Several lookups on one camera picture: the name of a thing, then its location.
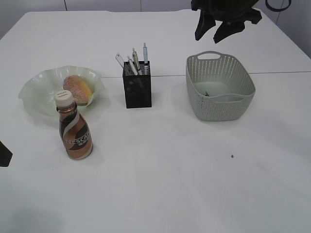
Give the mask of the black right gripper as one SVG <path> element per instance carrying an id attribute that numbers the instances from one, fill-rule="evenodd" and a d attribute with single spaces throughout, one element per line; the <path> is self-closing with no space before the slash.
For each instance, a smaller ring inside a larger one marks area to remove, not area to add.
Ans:
<path id="1" fill-rule="evenodd" d="M 257 24 L 261 13 L 253 9 L 256 0 L 192 0 L 191 9 L 200 10 L 200 17 L 195 30 L 195 40 L 199 41 L 204 34 L 222 21 L 214 35 L 215 44 L 245 29 L 244 21 Z"/>

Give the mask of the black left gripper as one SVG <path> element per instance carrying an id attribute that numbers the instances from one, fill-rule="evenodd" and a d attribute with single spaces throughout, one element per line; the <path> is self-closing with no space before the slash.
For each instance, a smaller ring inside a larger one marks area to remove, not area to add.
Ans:
<path id="1" fill-rule="evenodd" d="M 13 153 L 2 143 L 0 142 L 0 167 L 8 167 Z"/>

